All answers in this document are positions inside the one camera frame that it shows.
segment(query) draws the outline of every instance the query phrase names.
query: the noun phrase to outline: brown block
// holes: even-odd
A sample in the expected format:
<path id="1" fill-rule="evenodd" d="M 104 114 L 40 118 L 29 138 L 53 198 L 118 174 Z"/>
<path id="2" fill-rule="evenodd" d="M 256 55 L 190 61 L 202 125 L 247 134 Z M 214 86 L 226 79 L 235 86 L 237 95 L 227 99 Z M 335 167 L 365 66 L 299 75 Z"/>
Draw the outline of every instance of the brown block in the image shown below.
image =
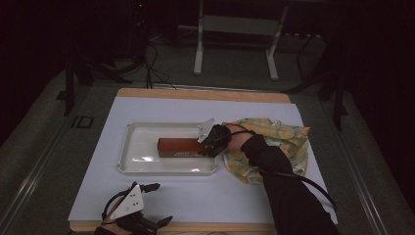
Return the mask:
<path id="1" fill-rule="evenodd" d="M 161 158 L 207 157 L 202 155 L 205 150 L 205 145 L 193 138 L 160 138 L 158 143 Z"/>

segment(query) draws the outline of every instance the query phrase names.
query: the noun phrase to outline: white paper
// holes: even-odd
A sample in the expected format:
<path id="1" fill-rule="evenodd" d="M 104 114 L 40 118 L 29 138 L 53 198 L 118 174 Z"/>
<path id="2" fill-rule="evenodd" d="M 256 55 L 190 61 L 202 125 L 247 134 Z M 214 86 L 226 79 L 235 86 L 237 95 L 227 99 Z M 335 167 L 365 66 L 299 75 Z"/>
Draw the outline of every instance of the white paper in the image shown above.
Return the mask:
<path id="1" fill-rule="evenodd" d="M 125 175 L 116 168 L 129 123 L 203 122 L 208 118 L 216 118 L 217 123 L 270 118 L 303 126 L 294 104 L 116 97 L 69 221 L 100 221 L 107 201 L 136 181 L 161 185 L 158 191 L 143 195 L 143 214 L 151 220 L 173 215 L 172 222 L 273 223 L 263 186 L 240 182 L 227 171 L 220 157 L 216 171 L 207 176 L 136 176 Z M 306 177 L 326 189 L 311 144 Z M 337 223 L 330 203 L 317 190 L 309 189 Z"/>

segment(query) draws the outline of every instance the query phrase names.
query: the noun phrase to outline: robotic hand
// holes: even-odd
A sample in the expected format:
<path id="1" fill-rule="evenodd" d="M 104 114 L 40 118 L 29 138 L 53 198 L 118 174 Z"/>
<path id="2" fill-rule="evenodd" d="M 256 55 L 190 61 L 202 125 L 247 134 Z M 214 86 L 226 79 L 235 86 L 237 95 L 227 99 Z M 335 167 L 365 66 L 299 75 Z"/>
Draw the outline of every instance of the robotic hand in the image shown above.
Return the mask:
<path id="1" fill-rule="evenodd" d="M 214 158 L 225 150 L 232 140 L 232 135 L 246 132 L 255 135 L 255 132 L 247 130 L 241 125 L 244 130 L 232 133 L 226 125 L 214 124 L 214 121 L 215 119 L 211 118 L 199 126 L 198 142 L 206 145 L 204 155 L 208 155 L 209 157 Z"/>
<path id="2" fill-rule="evenodd" d="M 157 230 L 167 226 L 173 219 L 173 216 L 166 217 L 158 223 L 146 219 L 141 213 L 141 210 L 144 208 L 142 192 L 148 193 L 159 188 L 159 184 L 138 185 L 136 182 L 133 182 L 128 190 L 119 192 L 107 202 L 102 213 L 103 219 L 109 215 L 111 219 L 115 220 L 118 227 L 131 231 L 133 234 L 156 235 Z M 107 214 L 110 204 L 119 197 L 123 197 L 122 201 L 112 214 Z"/>

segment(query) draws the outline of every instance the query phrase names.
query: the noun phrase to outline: human arm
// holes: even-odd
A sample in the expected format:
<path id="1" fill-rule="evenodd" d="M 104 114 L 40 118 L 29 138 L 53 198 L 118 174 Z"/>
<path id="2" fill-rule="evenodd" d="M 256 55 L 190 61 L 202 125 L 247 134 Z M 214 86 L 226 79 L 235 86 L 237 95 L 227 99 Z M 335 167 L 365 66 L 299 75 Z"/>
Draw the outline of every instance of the human arm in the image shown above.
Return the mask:
<path id="1" fill-rule="evenodd" d="M 233 124 L 226 126 L 232 133 L 243 129 Z M 244 152 L 250 163 L 261 170 L 279 234 L 339 234 L 330 215 L 301 181 L 265 173 L 292 173 L 290 161 L 280 148 L 268 146 L 261 135 L 241 133 L 232 136 L 228 149 Z"/>
<path id="2" fill-rule="evenodd" d="M 113 206 L 110 213 L 107 217 L 104 218 L 104 221 L 101 223 L 101 226 L 95 229 L 94 235 L 129 235 L 131 232 L 126 231 L 116 224 L 115 220 L 111 219 L 110 216 L 119 205 L 122 199 L 119 199 L 118 202 Z"/>

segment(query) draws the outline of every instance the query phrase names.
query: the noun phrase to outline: black cable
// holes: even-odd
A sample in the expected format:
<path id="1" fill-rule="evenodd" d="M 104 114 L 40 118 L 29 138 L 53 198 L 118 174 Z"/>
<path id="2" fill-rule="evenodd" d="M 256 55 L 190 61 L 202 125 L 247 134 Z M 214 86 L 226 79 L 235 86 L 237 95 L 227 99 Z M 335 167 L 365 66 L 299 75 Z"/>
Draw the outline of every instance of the black cable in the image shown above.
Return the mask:
<path id="1" fill-rule="evenodd" d="M 244 128 L 242 125 L 234 124 L 234 123 L 227 123 L 227 124 L 225 124 L 225 126 L 226 125 L 238 125 L 238 126 Z M 240 130 L 240 131 L 233 132 L 230 135 L 227 135 L 225 137 L 222 137 L 222 138 L 217 139 L 216 141 L 229 138 L 229 136 L 232 136 L 232 135 L 235 135 L 235 134 L 239 134 L 239 133 L 251 133 L 253 135 L 256 135 L 255 132 L 253 132 L 251 130 L 247 130 L 246 128 L 244 128 L 244 129 L 245 130 Z M 295 179 L 295 180 L 300 180 L 302 182 L 305 182 L 305 183 L 313 186 L 314 188 L 316 188 L 318 191 L 320 191 L 320 193 L 322 193 L 327 198 L 327 200 L 329 200 L 329 202 L 333 205 L 334 211 L 337 210 L 337 205 L 336 205 L 335 200 L 329 195 L 329 193 L 327 193 L 322 187 L 320 187 L 320 185 L 318 185 L 317 183 L 315 183 L 311 179 L 308 179 L 308 178 L 305 178 L 305 177 L 302 177 L 300 175 L 296 175 L 296 174 L 293 174 L 293 173 L 284 173 L 284 172 L 279 172 L 279 171 L 267 172 L 267 171 L 265 171 L 265 170 L 263 170 L 261 168 L 259 169 L 259 171 L 262 172 L 262 173 L 266 173 L 266 174 L 277 175 L 277 176 L 280 176 L 280 177 L 290 178 L 290 179 Z"/>
<path id="2" fill-rule="evenodd" d="M 124 196 L 124 195 L 125 195 L 125 192 L 126 192 L 126 191 L 124 191 L 124 192 L 119 192 L 119 193 L 117 193 L 116 195 L 114 195 L 112 198 L 110 198 L 110 200 L 109 200 L 109 201 L 107 202 L 107 204 L 105 205 L 104 212 L 102 213 L 102 219 L 103 219 L 103 220 L 107 217 L 107 215 L 108 215 L 108 213 L 107 213 L 108 208 L 110 207 L 110 204 L 113 202 L 113 200 L 115 200 L 115 199 L 117 199 L 117 198 L 119 198 L 119 197 L 121 197 L 121 196 Z"/>
<path id="3" fill-rule="evenodd" d="M 161 77 L 158 75 L 158 73 L 160 73 L 160 74 L 162 74 L 162 75 L 166 76 L 166 77 L 167 77 L 167 79 L 163 79 L 163 78 L 161 78 Z M 156 78 L 158 78 L 158 79 L 160 80 L 160 81 L 158 81 L 158 82 L 153 82 L 153 83 L 158 83 L 158 84 L 168 84 L 169 86 L 171 86 L 172 88 L 174 88 L 174 89 L 176 89 L 176 90 L 177 90 L 177 88 L 176 88 L 173 84 L 171 84 L 170 82 L 168 82 L 168 81 L 170 80 L 170 76 L 169 76 L 168 74 L 166 74 L 166 73 L 164 73 L 164 72 L 161 72 L 161 71 L 158 71 L 158 70 L 153 69 L 153 75 L 154 75 Z"/>
<path id="4" fill-rule="evenodd" d="M 153 82 L 152 82 L 152 69 L 153 69 L 153 65 L 156 62 L 156 58 L 159 54 L 157 48 L 155 46 L 153 46 L 152 44 L 148 44 L 149 47 L 153 48 L 153 50 L 155 51 L 156 55 L 153 59 L 153 61 L 150 63 L 150 65 L 148 64 L 147 60 L 146 60 L 146 67 L 147 67 L 147 76 L 146 76 L 146 87 L 153 89 Z"/>
<path id="5" fill-rule="evenodd" d="M 314 181 L 312 181 L 311 179 L 302 177 L 300 175 L 296 175 L 293 173 L 283 173 L 283 172 L 267 172 L 263 169 L 259 169 L 259 171 L 265 173 L 265 174 L 271 174 L 271 175 L 276 175 L 276 176 L 280 176 L 280 177 L 284 177 L 284 178 L 289 178 L 289 179 L 295 179 L 295 180 L 300 180 L 302 182 L 305 182 L 311 186 L 313 186 L 314 188 L 316 188 L 318 191 L 320 191 L 320 193 L 322 193 L 324 195 L 324 197 L 327 198 L 327 200 L 329 200 L 329 202 L 332 204 L 333 206 L 333 210 L 336 212 L 337 211 L 337 205 L 335 200 L 322 188 L 320 187 L 320 185 L 318 185 L 317 183 L 315 183 Z"/>

